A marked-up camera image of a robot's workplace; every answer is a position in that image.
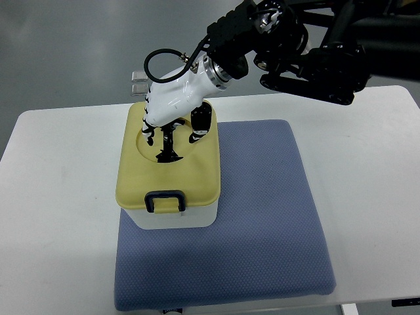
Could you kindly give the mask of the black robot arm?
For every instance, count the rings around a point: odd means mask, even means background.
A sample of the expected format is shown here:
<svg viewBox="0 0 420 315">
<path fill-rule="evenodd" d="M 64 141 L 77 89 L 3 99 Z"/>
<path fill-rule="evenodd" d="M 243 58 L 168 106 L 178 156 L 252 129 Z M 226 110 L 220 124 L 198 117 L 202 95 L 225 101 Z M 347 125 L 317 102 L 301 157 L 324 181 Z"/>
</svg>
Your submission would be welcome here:
<svg viewBox="0 0 420 315">
<path fill-rule="evenodd" d="M 207 28 L 230 77 L 255 52 L 267 89 L 349 105 L 373 75 L 419 79 L 418 1 L 244 1 Z"/>
</svg>

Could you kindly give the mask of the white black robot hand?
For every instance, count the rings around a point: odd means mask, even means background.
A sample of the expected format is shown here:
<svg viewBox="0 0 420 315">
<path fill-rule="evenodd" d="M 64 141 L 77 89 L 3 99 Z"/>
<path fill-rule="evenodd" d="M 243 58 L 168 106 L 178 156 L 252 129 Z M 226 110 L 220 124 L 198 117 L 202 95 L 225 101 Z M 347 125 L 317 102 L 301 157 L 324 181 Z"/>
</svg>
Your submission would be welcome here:
<svg viewBox="0 0 420 315">
<path fill-rule="evenodd" d="M 142 134 L 148 145 L 154 143 L 154 131 L 201 106 L 203 99 L 219 92 L 207 71 L 199 67 L 197 73 L 188 71 L 168 83 L 152 83 L 145 101 Z"/>
</svg>

